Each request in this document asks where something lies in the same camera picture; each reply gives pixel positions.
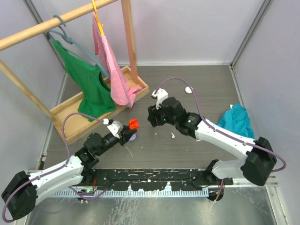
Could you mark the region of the orange charging case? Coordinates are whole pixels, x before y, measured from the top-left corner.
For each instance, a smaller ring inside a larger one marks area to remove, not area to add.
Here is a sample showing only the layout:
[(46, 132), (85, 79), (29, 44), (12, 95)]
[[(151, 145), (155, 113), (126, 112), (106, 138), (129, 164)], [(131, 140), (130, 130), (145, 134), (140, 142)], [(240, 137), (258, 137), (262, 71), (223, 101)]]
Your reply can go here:
[(139, 128), (139, 123), (137, 119), (131, 119), (128, 123), (130, 130), (135, 130)]

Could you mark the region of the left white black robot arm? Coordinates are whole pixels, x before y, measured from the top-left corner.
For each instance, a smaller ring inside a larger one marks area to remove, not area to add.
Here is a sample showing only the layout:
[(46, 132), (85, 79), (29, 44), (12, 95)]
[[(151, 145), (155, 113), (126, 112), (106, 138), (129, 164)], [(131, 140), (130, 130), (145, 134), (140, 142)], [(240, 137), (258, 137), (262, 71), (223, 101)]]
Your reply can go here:
[(99, 162), (98, 157), (116, 144), (125, 145), (136, 132), (136, 129), (124, 126), (116, 135), (111, 132), (105, 136), (92, 133), (83, 147), (69, 159), (32, 174), (18, 172), (1, 194), (5, 203), (2, 219), (9, 222), (6, 218), (8, 211), (12, 221), (19, 220), (61, 189), (80, 183), (84, 186), (90, 185), (94, 180), (92, 168)]

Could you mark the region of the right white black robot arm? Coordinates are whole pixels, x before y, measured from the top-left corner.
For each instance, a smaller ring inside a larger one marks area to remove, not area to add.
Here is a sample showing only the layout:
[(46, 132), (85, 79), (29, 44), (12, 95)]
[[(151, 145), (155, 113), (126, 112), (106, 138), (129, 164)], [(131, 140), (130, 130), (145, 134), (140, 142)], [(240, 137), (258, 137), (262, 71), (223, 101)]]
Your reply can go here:
[(181, 134), (212, 143), (236, 157), (212, 161), (205, 174), (208, 183), (215, 185), (225, 178), (244, 177), (257, 186), (265, 185), (277, 162), (267, 139), (255, 140), (225, 130), (197, 113), (187, 112), (174, 97), (154, 99), (156, 103), (148, 107), (148, 121), (153, 127), (173, 125)]

